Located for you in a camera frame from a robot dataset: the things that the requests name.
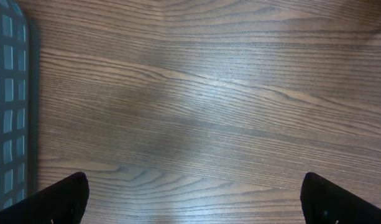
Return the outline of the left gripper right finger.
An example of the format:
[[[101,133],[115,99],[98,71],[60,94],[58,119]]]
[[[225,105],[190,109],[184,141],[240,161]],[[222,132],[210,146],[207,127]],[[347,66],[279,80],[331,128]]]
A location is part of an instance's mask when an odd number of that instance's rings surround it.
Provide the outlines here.
[[[300,193],[306,224],[381,224],[381,209],[314,172]]]

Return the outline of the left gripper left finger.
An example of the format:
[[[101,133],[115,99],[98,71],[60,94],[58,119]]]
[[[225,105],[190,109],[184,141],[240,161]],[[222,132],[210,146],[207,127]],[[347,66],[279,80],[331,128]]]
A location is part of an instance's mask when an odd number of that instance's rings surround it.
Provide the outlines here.
[[[90,194],[83,172],[72,175],[0,211],[0,224],[81,222]]]

